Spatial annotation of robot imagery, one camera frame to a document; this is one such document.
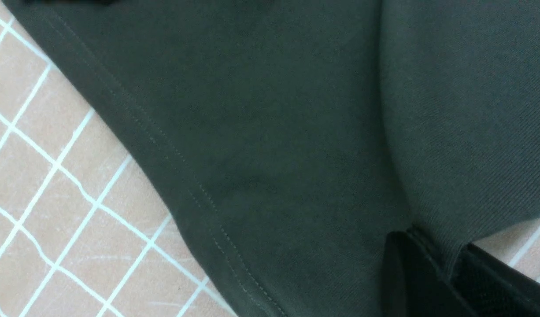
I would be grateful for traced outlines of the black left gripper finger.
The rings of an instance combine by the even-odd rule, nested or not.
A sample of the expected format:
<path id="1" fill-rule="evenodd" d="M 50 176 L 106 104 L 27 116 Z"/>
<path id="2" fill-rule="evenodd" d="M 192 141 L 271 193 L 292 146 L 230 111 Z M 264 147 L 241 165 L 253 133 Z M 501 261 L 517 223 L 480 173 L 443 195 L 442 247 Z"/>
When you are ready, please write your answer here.
<path id="1" fill-rule="evenodd" d="M 540 317 L 540 283 L 470 243 L 453 275 L 417 229 L 391 232 L 381 267 L 384 317 Z"/>

